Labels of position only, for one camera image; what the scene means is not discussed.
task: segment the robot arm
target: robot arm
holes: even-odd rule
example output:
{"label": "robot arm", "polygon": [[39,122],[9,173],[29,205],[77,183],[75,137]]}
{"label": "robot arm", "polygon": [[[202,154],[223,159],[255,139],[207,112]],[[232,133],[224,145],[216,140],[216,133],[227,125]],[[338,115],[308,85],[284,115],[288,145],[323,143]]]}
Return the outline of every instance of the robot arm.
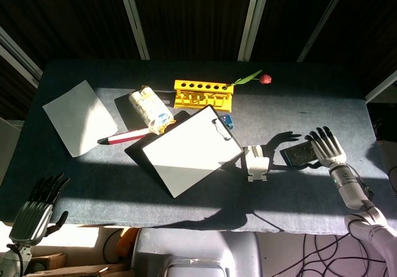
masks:
{"label": "robot arm", "polygon": [[18,277],[24,274],[32,254],[30,248],[41,240],[59,230],[68,217],[65,211],[60,220],[47,227],[52,216],[52,210],[63,187],[69,182],[63,174],[39,180],[24,205],[20,208],[15,223],[10,232],[13,244],[7,245],[6,252],[0,261],[0,276]]}
{"label": "robot arm", "polygon": [[345,217],[350,234],[371,243],[386,260],[389,276],[397,277],[397,231],[387,224],[381,211],[367,198],[350,167],[345,164],[346,154],[328,127],[311,131],[306,139],[311,143],[321,165],[329,168],[345,205],[359,213]]}

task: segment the blue object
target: blue object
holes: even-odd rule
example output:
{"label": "blue object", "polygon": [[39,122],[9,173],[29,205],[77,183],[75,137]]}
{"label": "blue object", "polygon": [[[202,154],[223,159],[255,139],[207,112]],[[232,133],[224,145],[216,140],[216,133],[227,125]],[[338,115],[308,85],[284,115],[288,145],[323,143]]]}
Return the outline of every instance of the blue object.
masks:
{"label": "blue object", "polygon": [[230,129],[232,130],[234,127],[234,123],[230,117],[230,115],[222,115],[221,119],[223,121],[223,123]]}

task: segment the red marker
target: red marker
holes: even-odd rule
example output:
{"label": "red marker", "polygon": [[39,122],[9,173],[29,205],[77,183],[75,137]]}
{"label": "red marker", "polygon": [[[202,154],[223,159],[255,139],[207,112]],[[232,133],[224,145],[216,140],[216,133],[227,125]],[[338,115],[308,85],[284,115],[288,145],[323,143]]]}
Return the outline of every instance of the red marker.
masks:
{"label": "red marker", "polygon": [[124,143],[128,141],[133,141],[134,139],[141,139],[146,136],[148,133],[151,133],[149,128],[143,128],[142,130],[134,130],[129,131],[127,133],[119,133],[115,134],[114,136],[110,136],[109,138],[105,139],[102,144],[108,143],[109,145]]}

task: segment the orange object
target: orange object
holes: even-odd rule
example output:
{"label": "orange object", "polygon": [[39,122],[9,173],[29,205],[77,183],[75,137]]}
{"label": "orange object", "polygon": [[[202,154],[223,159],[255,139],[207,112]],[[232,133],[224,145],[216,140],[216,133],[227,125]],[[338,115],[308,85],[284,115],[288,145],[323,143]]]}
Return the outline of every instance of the orange object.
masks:
{"label": "orange object", "polygon": [[116,246],[117,255],[128,257],[132,253],[138,232],[139,229],[135,229],[134,227],[129,227],[122,231],[120,240],[118,240]]}

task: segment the dark gray tablecloth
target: dark gray tablecloth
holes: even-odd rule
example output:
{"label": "dark gray tablecloth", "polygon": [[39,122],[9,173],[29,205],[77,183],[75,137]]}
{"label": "dark gray tablecloth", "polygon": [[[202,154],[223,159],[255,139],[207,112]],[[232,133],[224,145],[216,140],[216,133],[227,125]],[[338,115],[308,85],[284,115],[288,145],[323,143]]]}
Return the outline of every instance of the dark gray tablecloth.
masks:
{"label": "dark gray tablecloth", "polygon": [[[87,80],[122,132],[126,126],[117,105],[122,108],[123,96],[142,84],[161,91],[166,98],[175,79],[233,82],[259,69],[272,75],[274,82],[267,86],[258,82],[237,86],[232,133],[240,145],[265,145],[266,153],[274,156],[268,182],[249,183],[237,161],[176,199],[164,190],[158,178],[148,175],[124,152],[131,143],[97,146],[72,158],[42,108]],[[375,204],[390,225],[397,227],[395,199],[382,171],[365,102],[352,75],[339,66],[54,61],[44,72],[0,187],[0,220],[14,220],[40,177],[64,172],[71,181],[55,208],[53,221],[68,210],[68,223],[76,224],[345,234],[343,217],[349,210],[327,170],[288,170],[282,167],[285,162],[279,154],[280,149],[303,142],[303,137],[288,142],[280,133],[305,135],[323,125],[339,138],[348,162],[373,189]]]}

